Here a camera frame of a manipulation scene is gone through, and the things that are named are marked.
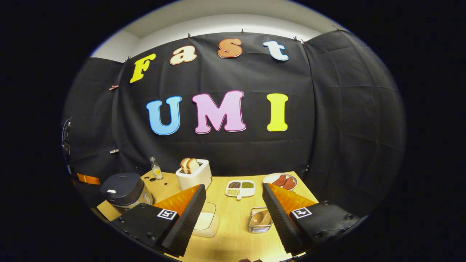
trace plate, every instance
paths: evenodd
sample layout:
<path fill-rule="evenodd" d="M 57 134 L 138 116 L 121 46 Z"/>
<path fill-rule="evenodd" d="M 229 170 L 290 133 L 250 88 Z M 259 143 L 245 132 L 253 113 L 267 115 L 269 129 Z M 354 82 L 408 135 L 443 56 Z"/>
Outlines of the plate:
<path fill-rule="evenodd" d="M 296 177 L 290 175 L 290 174 L 286 174 L 286 173 L 273 173 L 273 174 L 270 174 L 266 177 L 264 177 L 264 180 L 262 181 L 263 183 L 274 183 L 281 175 L 286 175 L 286 178 L 293 178 L 293 182 L 295 183 L 295 186 L 291 189 L 289 189 L 289 191 L 293 191 L 296 186 L 298 185 L 298 180 L 296 179 Z"/>

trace ceiling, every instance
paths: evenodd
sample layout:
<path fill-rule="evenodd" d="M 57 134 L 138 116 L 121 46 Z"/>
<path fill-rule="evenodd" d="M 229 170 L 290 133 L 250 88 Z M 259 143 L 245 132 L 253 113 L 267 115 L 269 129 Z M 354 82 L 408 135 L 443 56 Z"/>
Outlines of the ceiling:
<path fill-rule="evenodd" d="M 130 25 L 124 31 L 144 38 L 165 27 L 218 14 L 256 14 L 287 20 L 321 33 L 344 27 L 328 17 L 288 0 L 179 0 L 161 7 Z"/>

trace pink letter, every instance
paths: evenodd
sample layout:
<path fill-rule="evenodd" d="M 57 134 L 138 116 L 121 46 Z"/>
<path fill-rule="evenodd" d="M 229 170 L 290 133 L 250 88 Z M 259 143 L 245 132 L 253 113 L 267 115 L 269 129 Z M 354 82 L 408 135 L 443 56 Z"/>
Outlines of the pink letter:
<path fill-rule="evenodd" d="M 241 116 L 241 98 L 244 96 L 242 91 L 229 91 L 223 97 L 220 107 L 208 94 L 199 94 L 192 97 L 198 108 L 198 126 L 194 131 L 198 134 L 207 134 L 210 132 L 210 126 L 207 125 L 207 118 L 214 127 L 215 131 L 222 128 L 223 119 L 226 116 L 225 131 L 238 132 L 246 129 Z"/>

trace green beans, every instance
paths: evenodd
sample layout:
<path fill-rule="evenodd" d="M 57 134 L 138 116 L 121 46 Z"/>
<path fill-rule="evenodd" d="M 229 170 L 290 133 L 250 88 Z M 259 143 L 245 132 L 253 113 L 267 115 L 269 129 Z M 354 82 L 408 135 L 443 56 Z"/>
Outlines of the green beans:
<path fill-rule="evenodd" d="M 251 182 L 243 182 L 241 185 L 242 188 L 253 188 L 254 185 Z"/>

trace black backdrop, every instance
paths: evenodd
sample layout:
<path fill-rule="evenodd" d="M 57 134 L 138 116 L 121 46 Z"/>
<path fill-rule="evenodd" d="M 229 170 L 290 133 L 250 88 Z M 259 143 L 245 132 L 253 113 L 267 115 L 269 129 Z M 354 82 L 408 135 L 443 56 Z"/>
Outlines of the black backdrop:
<path fill-rule="evenodd" d="M 226 38 L 241 39 L 240 56 L 217 55 L 218 43 Z M 289 60 L 275 60 L 263 46 L 266 41 L 285 46 Z M 172 52 L 186 45 L 195 47 L 197 58 L 171 65 Z M 143 78 L 130 83 L 135 61 L 152 53 L 156 58 Z M 108 90 L 120 70 L 119 88 Z M 386 195 L 402 161 L 406 124 L 397 86 L 374 52 L 345 31 L 304 44 L 266 34 L 200 35 L 147 50 L 125 66 L 89 58 L 75 83 L 68 98 L 74 106 L 65 108 L 65 116 L 77 116 L 70 138 L 72 165 L 102 182 L 111 172 L 146 173 L 150 156 L 167 172 L 175 172 L 181 159 L 195 157 L 209 160 L 214 176 L 295 171 L 318 199 L 333 200 L 362 217 Z M 244 92 L 247 128 L 195 133 L 192 97 L 207 93 L 219 106 L 232 90 Z M 286 131 L 267 130 L 270 93 L 288 96 Z M 161 136 L 150 127 L 146 104 L 162 101 L 161 122 L 169 124 L 165 100 L 172 96 L 182 97 L 180 127 Z M 81 101 L 101 103 L 82 106 Z M 91 116 L 93 121 L 86 121 Z M 109 153 L 116 148 L 118 153 Z M 88 199 L 98 188 L 78 187 Z"/>
<path fill-rule="evenodd" d="M 243 53 L 236 58 L 220 58 L 217 54 L 219 42 L 229 38 L 242 41 Z M 263 46 L 266 41 L 284 45 L 289 60 L 275 60 Z M 196 48 L 197 58 L 171 65 L 172 52 L 186 45 Z M 150 62 L 144 77 L 130 83 L 134 61 L 152 53 L 156 58 Z M 147 172 L 149 157 L 155 156 L 163 171 L 174 173 L 183 158 L 192 157 L 209 160 L 214 176 L 292 170 L 303 177 L 312 146 L 315 108 L 309 62 L 300 42 L 266 34 L 199 35 L 147 50 L 131 58 L 128 64 L 116 90 L 113 130 L 125 171 Z M 207 134 L 195 133 L 198 119 L 192 97 L 207 93 L 220 106 L 224 95 L 232 90 L 244 92 L 241 112 L 246 129 L 227 132 L 223 128 L 219 131 L 212 128 Z M 270 122 L 267 95 L 270 93 L 288 96 L 286 131 L 267 131 Z M 146 104 L 161 100 L 161 121 L 169 124 L 170 110 L 165 100 L 172 96 L 182 97 L 180 127 L 171 135 L 160 136 L 149 126 Z"/>

